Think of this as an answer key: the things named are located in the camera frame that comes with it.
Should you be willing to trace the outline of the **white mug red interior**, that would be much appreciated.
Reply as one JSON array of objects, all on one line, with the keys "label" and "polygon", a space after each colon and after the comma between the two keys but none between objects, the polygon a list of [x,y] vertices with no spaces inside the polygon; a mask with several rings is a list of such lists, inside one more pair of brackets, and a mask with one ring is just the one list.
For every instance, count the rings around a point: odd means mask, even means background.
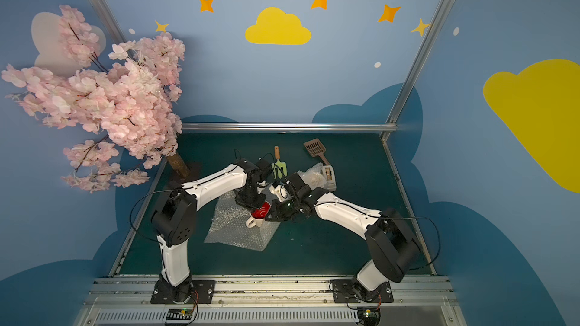
[{"label": "white mug red interior", "polygon": [[252,211],[251,217],[246,221],[246,227],[249,229],[255,227],[261,227],[264,224],[267,215],[271,209],[270,202],[264,202],[264,204],[255,211]]}]

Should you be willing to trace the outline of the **white tape dispenser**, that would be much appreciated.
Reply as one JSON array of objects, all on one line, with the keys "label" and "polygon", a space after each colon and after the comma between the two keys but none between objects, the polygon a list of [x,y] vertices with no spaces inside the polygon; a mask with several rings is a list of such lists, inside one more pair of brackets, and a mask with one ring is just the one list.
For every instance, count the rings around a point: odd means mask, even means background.
[{"label": "white tape dispenser", "polygon": [[331,165],[324,165],[321,170],[321,175],[323,175],[324,178],[324,189],[329,190],[330,192],[337,190],[335,171]]}]

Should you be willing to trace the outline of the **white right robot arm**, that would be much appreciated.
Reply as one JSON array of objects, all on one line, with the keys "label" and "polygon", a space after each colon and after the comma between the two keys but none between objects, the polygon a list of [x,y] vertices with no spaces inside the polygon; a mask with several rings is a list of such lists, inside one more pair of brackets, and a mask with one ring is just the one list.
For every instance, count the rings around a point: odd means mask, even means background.
[{"label": "white right robot arm", "polygon": [[374,291],[385,282],[401,282],[421,253],[412,227],[394,208],[364,208],[323,188],[303,196],[281,186],[270,187],[269,192],[273,201],[268,220],[287,221],[314,212],[321,220],[336,223],[366,242],[371,260],[355,277],[355,283],[365,291]]}]

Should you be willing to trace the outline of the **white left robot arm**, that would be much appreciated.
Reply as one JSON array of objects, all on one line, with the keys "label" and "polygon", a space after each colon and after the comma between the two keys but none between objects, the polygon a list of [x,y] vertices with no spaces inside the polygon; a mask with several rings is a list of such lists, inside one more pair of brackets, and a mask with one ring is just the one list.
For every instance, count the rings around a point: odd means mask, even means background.
[{"label": "white left robot arm", "polygon": [[162,256],[160,286],[174,292],[176,298],[190,294],[188,241],[199,212],[226,194],[238,206],[257,211],[266,202],[264,187],[272,172],[265,159],[254,164],[242,158],[200,180],[170,186],[150,219]]}]

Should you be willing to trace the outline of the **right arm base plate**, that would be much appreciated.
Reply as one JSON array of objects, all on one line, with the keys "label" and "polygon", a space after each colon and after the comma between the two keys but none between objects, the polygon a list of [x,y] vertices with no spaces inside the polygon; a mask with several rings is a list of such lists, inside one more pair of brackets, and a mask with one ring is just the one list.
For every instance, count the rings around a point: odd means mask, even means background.
[{"label": "right arm base plate", "polygon": [[375,290],[368,291],[355,279],[333,279],[329,290],[335,303],[393,303],[391,284],[384,282]]}]

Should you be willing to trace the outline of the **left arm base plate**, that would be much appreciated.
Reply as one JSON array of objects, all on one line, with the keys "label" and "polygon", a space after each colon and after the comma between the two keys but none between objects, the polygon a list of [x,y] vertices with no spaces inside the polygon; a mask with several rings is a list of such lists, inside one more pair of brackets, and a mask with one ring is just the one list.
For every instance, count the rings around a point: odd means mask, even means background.
[{"label": "left arm base plate", "polygon": [[214,295],[215,280],[186,279],[178,286],[161,278],[154,287],[151,304],[210,304]]}]

